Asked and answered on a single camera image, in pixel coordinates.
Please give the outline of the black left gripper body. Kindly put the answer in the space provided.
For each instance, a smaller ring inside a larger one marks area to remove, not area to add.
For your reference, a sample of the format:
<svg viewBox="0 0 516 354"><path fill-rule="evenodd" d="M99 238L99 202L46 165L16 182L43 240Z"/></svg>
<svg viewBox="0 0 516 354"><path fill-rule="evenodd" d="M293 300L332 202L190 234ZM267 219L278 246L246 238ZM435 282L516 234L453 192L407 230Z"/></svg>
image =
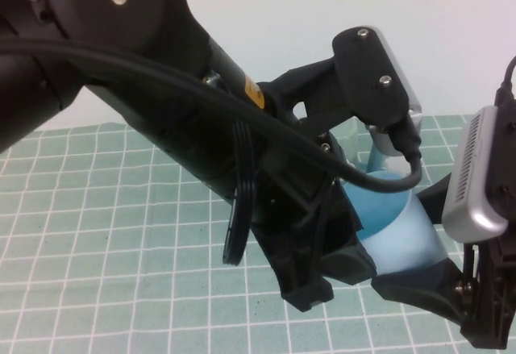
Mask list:
<svg viewBox="0 0 516 354"><path fill-rule="evenodd" d="M338 177L251 133L256 200L251 231L276 276L281 297L307 312L333 298L330 278L347 245L347 199Z"/></svg>

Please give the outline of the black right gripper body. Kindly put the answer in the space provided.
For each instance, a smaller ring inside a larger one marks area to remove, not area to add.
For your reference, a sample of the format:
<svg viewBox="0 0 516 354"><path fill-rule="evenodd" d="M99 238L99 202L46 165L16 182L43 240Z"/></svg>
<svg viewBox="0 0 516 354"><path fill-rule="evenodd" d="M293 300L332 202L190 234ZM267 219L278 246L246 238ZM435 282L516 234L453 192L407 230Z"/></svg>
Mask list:
<svg viewBox="0 0 516 354"><path fill-rule="evenodd" d="M505 350L515 316L515 225L476 246L464 245L460 333L474 348Z"/></svg>

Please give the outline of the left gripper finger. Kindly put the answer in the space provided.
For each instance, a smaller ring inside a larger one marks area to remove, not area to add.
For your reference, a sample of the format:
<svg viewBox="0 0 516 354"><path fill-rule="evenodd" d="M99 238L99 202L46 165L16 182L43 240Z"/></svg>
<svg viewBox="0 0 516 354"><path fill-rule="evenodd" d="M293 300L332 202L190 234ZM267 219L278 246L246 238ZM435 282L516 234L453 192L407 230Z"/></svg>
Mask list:
<svg viewBox="0 0 516 354"><path fill-rule="evenodd" d="M362 223L340 181L335 182L334 191L335 215L338 219L339 227L343 232L344 244L355 244L357 232L362 229Z"/></svg>
<svg viewBox="0 0 516 354"><path fill-rule="evenodd" d="M324 277L347 285L356 285L375 277L377 268L364 246L355 244L324 255L321 260L321 273Z"/></svg>

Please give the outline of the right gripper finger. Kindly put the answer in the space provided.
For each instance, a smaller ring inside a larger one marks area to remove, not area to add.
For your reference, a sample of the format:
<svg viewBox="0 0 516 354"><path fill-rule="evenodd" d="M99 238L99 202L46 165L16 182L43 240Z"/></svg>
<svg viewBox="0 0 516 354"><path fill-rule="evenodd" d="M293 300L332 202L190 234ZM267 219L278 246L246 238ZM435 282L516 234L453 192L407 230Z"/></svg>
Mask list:
<svg viewBox="0 0 516 354"><path fill-rule="evenodd" d="M448 173L435 184L416 193L422 207L433 225L442 223L443 208L447 197L451 174Z"/></svg>
<svg viewBox="0 0 516 354"><path fill-rule="evenodd" d="M465 315L456 287L462 281L463 273L446 258L433 265L374 277L371 286L386 301L413 306L460 325Z"/></svg>

